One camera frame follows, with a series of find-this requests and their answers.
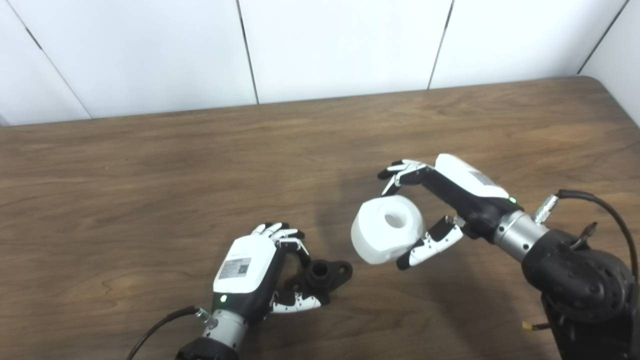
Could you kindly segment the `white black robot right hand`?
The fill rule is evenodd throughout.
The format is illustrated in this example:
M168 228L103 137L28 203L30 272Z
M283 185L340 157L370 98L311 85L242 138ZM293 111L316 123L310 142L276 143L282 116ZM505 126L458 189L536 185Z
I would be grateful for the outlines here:
M393 196L404 186L420 185L455 210L455 216L439 219L396 259L400 271L442 253L464 236L491 240L506 215L523 210L503 187L450 153L440 153L434 165L394 161L377 178L387 180L382 197Z

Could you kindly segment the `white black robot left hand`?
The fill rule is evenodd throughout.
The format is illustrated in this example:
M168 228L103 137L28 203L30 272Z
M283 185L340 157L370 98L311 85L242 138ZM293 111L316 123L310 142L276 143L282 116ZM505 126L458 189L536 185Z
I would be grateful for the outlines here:
M235 239L212 283L212 309L236 314L253 326L272 313L326 306L326 295L276 289L287 255L296 255L304 269L311 264L305 237L286 222L268 222Z

